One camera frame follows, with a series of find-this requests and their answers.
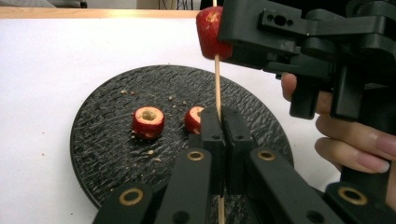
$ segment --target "white surface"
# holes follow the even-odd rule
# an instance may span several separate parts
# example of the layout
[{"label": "white surface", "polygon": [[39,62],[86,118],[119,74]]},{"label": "white surface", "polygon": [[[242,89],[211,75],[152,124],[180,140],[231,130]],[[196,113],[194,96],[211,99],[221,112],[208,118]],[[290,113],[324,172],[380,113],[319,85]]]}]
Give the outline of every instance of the white surface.
[{"label": "white surface", "polygon": [[[69,155],[73,120],[108,79],[154,64],[214,71],[194,19],[0,20],[0,223],[91,223],[97,212]],[[223,76],[275,114],[295,168],[323,189],[338,174],[314,150],[313,120],[289,116],[275,75],[223,63]]]}]

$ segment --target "wooden skewer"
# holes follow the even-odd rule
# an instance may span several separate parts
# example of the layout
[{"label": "wooden skewer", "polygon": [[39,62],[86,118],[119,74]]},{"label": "wooden skewer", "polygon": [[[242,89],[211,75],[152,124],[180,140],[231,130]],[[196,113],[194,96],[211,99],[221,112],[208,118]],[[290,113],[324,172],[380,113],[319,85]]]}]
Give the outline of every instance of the wooden skewer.
[{"label": "wooden skewer", "polygon": [[[217,0],[213,0],[213,7],[218,5]],[[218,110],[219,122],[221,122],[221,95],[220,95],[220,58],[215,56],[215,79],[216,79],[216,109]],[[219,200],[219,224],[225,224],[224,216],[224,198],[218,197]]]},{"label": "wooden skewer", "polygon": [[220,59],[215,56],[215,81],[216,81],[216,109],[218,110],[219,121],[221,122],[221,95],[220,95]]}]

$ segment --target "finger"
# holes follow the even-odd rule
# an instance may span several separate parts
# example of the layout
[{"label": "finger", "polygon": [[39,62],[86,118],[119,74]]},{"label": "finger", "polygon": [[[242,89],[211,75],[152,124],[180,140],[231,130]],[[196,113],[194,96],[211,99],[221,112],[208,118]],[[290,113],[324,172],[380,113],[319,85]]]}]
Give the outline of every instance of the finger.
[{"label": "finger", "polygon": [[331,138],[319,138],[315,149],[321,157],[333,164],[338,163],[364,173],[385,173],[389,168],[387,161]]},{"label": "finger", "polygon": [[290,73],[285,73],[280,79],[282,85],[283,97],[287,101],[291,101],[291,96],[293,95],[297,86],[297,77]]},{"label": "finger", "polygon": [[387,204],[396,211],[396,161],[390,167]]},{"label": "finger", "polygon": [[[283,97],[291,101],[297,86],[297,77],[290,73],[285,73],[281,78]],[[318,114],[329,114],[332,104],[332,94],[326,91],[320,91],[318,95],[317,113]]]},{"label": "finger", "polygon": [[318,130],[330,138],[343,141],[366,153],[396,161],[396,136],[383,133],[358,122],[332,119],[321,115],[317,119]]}]

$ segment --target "black plastic part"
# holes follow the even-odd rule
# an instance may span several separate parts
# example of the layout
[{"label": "black plastic part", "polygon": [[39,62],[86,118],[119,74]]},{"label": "black plastic part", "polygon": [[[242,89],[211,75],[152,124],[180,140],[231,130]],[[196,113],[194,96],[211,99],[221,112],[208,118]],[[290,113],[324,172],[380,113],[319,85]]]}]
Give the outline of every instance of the black plastic part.
[{"label": "black plastic part", "polygon": [[324,200],[350,224],[396,223],[396,213],[374,195],[347,182],[330,184]]},{"label": "black plastic part", "polygon": [[180,154],[154,223],[209,223],[211,163],[200,148]]},{"label": "black plastic part", "polygon": [[266,204],[272,214],[272,217],[266,212],[252,214],[258,220],[267,220],[263,223],[344,223],[274,150],[251,150],[247,171],[247,197],[253,201],[251,206]]},{"label": "black plastic part", "polygon": [[364,73],[350,66],[342,66],[332,92],[332,113],[338,119],[356,121],[361,111]]},{"label": "black plastic part", "polygon": [[301,119],[312,119],[318,102],[319,87],[303,78],[298,78],[297,87],[291,97],[290,115]]},{"label": "black plastic part", "polygon": [[[359,122],[396,135],[396,90],[381,88],[364,93]],[[358,185],[382,202],[387,195],[389,172],[369,175],[343,167],[341,180]]]},{"label": "black plastic part", "polygon": [[[219,40],[237,46],[236,55],[258,51],[251,57],[235,57],[230,63],[255,68],[262,64],[267,72],[290,72],[315,80],[313,90],[302,88],[296,93],[298,99],[293,100],[290,110],[293,116],[311,119],[313,92],[332,83],[337,91],[347,91],[346,96],[336,93],[335,101],[340,105],[333,104],[335,117],[356,120],[362,82],[396,87],[396,4],[353,2],[347,18],[314,9],[303,19],[301,10],[275,2],[228,0],[224,3]],[[260,52],[261,61],[257,59]],[[308,55],[316,61],[306,58]],[[337,68],[345,65],[359,67],[359,77],[355,71],[351,77],[339,74],[345,71]],[[340,83],[347,87],[338,87]]]},{"label": "black plastic part", "polygon": [[222,195],[224,191],[224,138],[219,123],[218,111],[208,107],[201,112],[202,148],[209,151],[212,158],[211,194]]},{"label": "black plastic part", "polygon": [[[124,205],[120,198],[127,201],[136,199],[136,195],[131,191],[122,196],[122,193],[129,189],[141,190],[142,199],[137,204]],[[97,213],[93,224],[109,223],[152,223],[155,216],[156,207],[154,204],[154,190],[152,187],[140,183],[126,183],[115,189]]]},{"label": "black plastic part", "polygon": [[245,194],[246,168],[245,160],[251,149],[257,147],[250,129],[242,115],[235,109],[224,106],[221,109],[226,151],[226,189],[229,194]]},{"label": "black plastic part", "polygon": [[271,210],[262,201],[246,199],[246,207],[249,215],[248,224],[273,224],[275,218]]},{"label": "black plastic part", "polygon": [[188,148],[202,147],[201,135],[196,133],[189,134]]}]

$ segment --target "black textured plate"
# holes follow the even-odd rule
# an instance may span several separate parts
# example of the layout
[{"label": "black textured plate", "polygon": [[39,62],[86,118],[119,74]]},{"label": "black textured plate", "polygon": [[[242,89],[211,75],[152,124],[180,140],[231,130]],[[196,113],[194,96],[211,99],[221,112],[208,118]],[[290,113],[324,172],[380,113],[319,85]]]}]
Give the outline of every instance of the black textured plate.
[{"label": "black textured plate", "polygon": [[[279,151],[293,163],[285,133],[258,98],[224,77],[221,96],[223,105],[241,112],[260,146]],[[156,106],[165,115],[157,140],[132,138],[131,113],[144,105]],[[96,89],[78,111],[70,140],[76,176],[93,204],[100,207],[122,183],[155,185],[169,177],[179,152],[187,148],[182,119],[194,105],[215,105],[213,73],[184,66],[148,66],[113,77]],[[243,199],[229,201],[227,219],[244,223]],[[214,202],[213,220],[216,208]]]}]

